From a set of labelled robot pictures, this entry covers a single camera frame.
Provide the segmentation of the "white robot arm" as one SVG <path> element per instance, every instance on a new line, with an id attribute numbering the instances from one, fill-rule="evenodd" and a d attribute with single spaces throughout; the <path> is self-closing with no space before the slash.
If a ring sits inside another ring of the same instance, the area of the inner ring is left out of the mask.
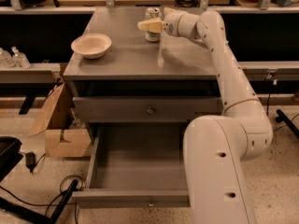
<path id="1" fill-rule="evenodd" d="M 273 128 L 232 53 L 221 15 L 172 8 L 141 21 L 142 31 L 165 32 L 206 46 L 211 54 L 223 111 L 191 121 L 183 137 L 183 160 L 194 224 L 257 224 L 241 162 L 261 156 Z"/>

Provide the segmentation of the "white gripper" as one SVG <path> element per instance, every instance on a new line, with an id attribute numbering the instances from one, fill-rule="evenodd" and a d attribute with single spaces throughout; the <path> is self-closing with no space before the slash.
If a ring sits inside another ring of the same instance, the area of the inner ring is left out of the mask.
<path id="1" fill-rule="evenodd" d="M 200 35 L 197 31 L 198 15 L 185 11 L 178 11 L 171 7 L 164 7 L 164 21 L 160 18 L 140 21 L 137 27 L 141 31 L 161 33 L 163 30 L 174 37 L 184 37 L 197 40 Z"/>

